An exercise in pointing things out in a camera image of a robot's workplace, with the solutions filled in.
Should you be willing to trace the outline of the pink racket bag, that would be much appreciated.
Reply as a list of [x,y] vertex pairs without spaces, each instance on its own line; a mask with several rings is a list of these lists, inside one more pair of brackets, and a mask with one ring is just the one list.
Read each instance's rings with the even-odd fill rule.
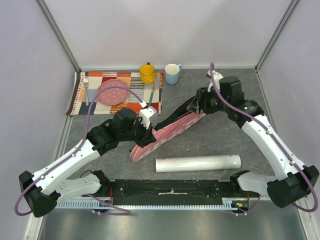
[[193,96],[188,99],[169,117],[162,122],[159,122],[152,130],[152,133],[156,138],[156,142],[153,142],[145,147],[136,145],[130,153],[130,158],[136,162],[146,157],[161,145],[185,132],[188,128],[203,118],[205,113],[201,112],[200,114],[196,114],[187,110],[187,107],[192,103],[194,98],[195,97]]

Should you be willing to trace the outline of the white shuttlecock tube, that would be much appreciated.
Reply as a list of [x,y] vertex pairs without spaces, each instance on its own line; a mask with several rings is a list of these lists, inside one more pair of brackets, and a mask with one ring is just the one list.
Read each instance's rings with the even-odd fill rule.
[[241,165],[241,158],[237,154],[157,158],[155,160],[157,173],[239,169]]

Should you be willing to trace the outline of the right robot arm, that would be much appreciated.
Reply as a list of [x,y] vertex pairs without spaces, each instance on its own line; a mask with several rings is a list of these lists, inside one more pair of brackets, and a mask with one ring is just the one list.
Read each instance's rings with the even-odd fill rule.
[[216,71],[209,71],[208,76],[209,86],[197,90],[187,110],[207,115],[225,112],[254,141],[274,172],[273,176],[238,172],[230,178],[230,193],[235,197],[245,192],[267,195],[279,208],[295,204],[311,194],[314,207],[310,211],[314,212],[318,208],[314,186],[320,176],[319,170],[314,165],[306,166],[289,150],[257,102],[245,99],[237,77],[224,77]]

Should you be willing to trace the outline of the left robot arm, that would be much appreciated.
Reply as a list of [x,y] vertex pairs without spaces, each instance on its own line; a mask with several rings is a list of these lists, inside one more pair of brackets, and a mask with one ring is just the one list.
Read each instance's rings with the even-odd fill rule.
[[117,148],[120,142],[133,141],[145,147],[156,141],[151,118],[157,115],[152,107],[145,107],[135,113],[123,108],[113,118],[105,120],[91,130],[85,131],[83,139],[69,152],[34,173],[22,172],[19,177],[21,195],[34,217],[50,213],[57,204],[83,195],[106,196],[110,181],[102,171],[95,171],[87,177],[69,179],[84,165]]

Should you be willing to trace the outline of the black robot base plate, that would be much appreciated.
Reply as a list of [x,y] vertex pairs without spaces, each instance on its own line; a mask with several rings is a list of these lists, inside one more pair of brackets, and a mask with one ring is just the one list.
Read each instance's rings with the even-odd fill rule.
[[116,179],[94,194],[120,204],[220,204],[223,198],[255,198],[230,181],[213,179]]

